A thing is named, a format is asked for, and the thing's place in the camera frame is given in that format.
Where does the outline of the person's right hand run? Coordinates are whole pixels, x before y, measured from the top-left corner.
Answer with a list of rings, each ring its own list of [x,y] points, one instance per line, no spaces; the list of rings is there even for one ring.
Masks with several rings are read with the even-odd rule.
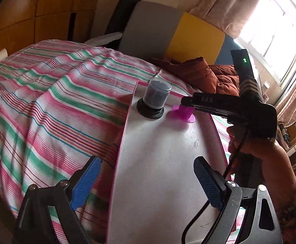
[[[241,152],[261,160],[262,175],[277,211],[289,206],[296,196],[296,175],[289,157],[277,141],[246,139]]]

